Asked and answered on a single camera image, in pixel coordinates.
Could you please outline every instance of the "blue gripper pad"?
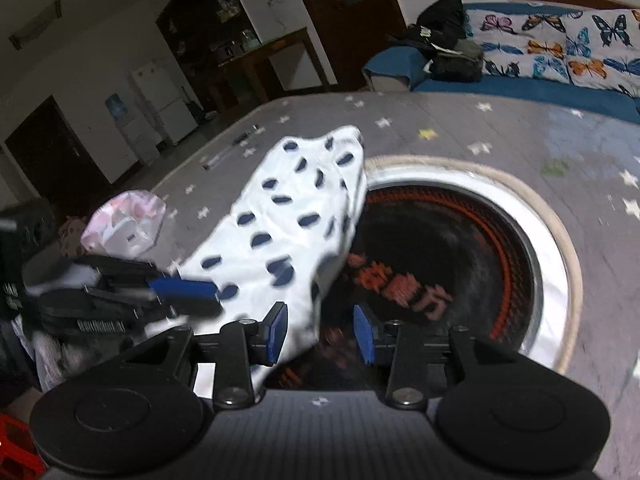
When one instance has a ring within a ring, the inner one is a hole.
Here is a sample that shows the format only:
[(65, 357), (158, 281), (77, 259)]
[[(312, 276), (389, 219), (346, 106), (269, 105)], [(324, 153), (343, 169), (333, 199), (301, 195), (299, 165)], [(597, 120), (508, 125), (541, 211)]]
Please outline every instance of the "blue gripper pad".
[(376, 346), (373, 343), (373, 330), (369, 320), (359, 305), (353, 307), (353, 331), (365, 364), (373, 364), (376, 357)]
[(284, 306), (276, 319), (269, 327), (269, 341), (267, 343), (267, 357), (272, 365), (278, 362), (280, 351), (284, 344), (284, 338), (287, 335), (287, 327), (289, 325), (289, 311)]
[(218, 288), (213, 282), (183, 280), (181, 278), (158, 278), (149, 283), (159, 298), (199, 298), (215, 300)]

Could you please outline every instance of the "chinese characters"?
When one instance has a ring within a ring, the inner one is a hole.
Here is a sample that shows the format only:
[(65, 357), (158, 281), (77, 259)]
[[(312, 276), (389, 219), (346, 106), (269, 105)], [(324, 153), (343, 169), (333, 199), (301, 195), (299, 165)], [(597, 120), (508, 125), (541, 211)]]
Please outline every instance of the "chinese characters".
[(453, 297), (441, 285), (422, 284), (412, 274), (393, 275), (391, 267), (379, 262), (372, 262), (364, 267), (367, 257), (360, 254), (349, 254), (347, 264), (360, 269), (354, 282), (367, 290), (381, 294), (383, 298), (393, 301), (413, 312), (424, 312), (430, 321), (438, 321), (447, 309), (447, 302)]

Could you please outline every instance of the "doorway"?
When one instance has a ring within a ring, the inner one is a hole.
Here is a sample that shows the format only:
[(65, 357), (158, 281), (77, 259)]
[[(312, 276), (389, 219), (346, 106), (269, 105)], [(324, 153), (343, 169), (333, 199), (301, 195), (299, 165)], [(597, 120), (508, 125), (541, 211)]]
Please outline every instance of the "doorway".
[(365, 84), (362, 67), (405, 28), (398, 0), (303, 0), (341, 90)]
[(90, 213), (111, 191), (53, 96), (18, 126), (6, 146), (33, 187), (55, 206), (60, 219)]

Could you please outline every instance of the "white refrigerator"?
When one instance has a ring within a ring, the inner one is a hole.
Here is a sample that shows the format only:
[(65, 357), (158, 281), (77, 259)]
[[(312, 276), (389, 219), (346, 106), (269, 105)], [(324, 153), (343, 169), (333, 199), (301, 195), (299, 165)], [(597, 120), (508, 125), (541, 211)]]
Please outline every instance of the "white refrigerator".
[(134, 70), (131, 76), (172, 143), (178, 143), (198, 127), (164, 68), (150, 62)]

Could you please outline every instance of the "butterfly print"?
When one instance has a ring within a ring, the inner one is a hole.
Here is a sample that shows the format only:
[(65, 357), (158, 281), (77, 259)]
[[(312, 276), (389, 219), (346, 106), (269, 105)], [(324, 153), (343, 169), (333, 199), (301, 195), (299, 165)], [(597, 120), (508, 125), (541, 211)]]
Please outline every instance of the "butterfly print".
[(531, 30), (536, 28), (540, 23), (548, 23), (555, 30), (559, 32), (566, 32), (560, 16), (554, 14), (532, 14), (527, 18), (527, 21), (522, 25), (522, 30)]
[(480, 45), (484, 52), (492, 52), (494, 50), (501, 50), (507, 54), (515, 54), (516, 56), (523, 56), (524, 52), (519, 48), (511, 45), (503, 45), (500, 43), (482, 43)]
[(565, 79), (569, 79), (569, 74), (564, 64), (555, 57), (536, 56), (533, 59), (533, 77), (542, 77), (547, 68), (552, 68)]
[(624, 14), (620, 14), (616, 18), (616, 23), (614, 23), (613, 27), (596, 14), (592, 18), (596, 27), (600, 29), (602, 46), (611, 46), (611, 40), (620, 40), (626, 46), (633, 46), (631, 45), (631, 38), (626, 33), (626, 16)]
[(623, 94), (626, 94), (628, 97), (631, 97), (632, 99), (634, 98), (634, 97), (631, 95), (631, 92), (630, 92), (628, 89), (626, 89), (625, 87), (623, 87), (622, 85), (618, 85), (618, 88), (620, 88), (620, 91), (621, 91)]
[(584, 27), (578, 32), (578, 37), (574, 40), (566, 37), (566, 54), (568, 56), (591, 57), (591, 49), (589, 48), (589, 29)]
[(628, 62), (607, 57), (603, 62), (605, 65), (614, 68), (618, 72), (640, 75), (640, 58), (638, 57)]
[(564, 54), (562, 53), (562, 45), (559, 43), (554, 43), (552, 46), (548, 46), (548, 44), (543, 43), (540, 44), (537, 41), (529, 40), (529, 44), (527, 45), (527, 53), (528, 54), (551, 54), (553, 57), (558, 59), (564, 59)]
[(471, 30), (471, 24), (469, 23), (469, 15), (465, 14), (465, 33), (468, 38), (472, 38), (474, 36), (474, 32)]
[(516, 35), (517, 32), (511, 27), (512, 24), (511, 18), (507, 18), (506, 16), (498, 18), (495, 14), (488, 14), (484, 17), (484, 22), (482, 22), (480, 30), (499, 30), (500, 32), (508, 32), (509, 34)]
[(491, 75), (503, 75), (506, 77), (520, 77), (520, 67), (517, 63), (511, 62), (507, 65), (505, 69), (503, 66), (498, 68), (498, 66), (488, 59), (484, 60), (484, 67), (487, 72)]
[(591, 59), (586, 63), (581, 61), (570, 61), (567, 63), (571, 72), (575, 75), (583, 75), (585, 72), (588, 72), (591, 77), (594, 74), (599, 75), (601, 78), (607, 78), (607, 71), (604, 70), (604, 64), (599, 59)]

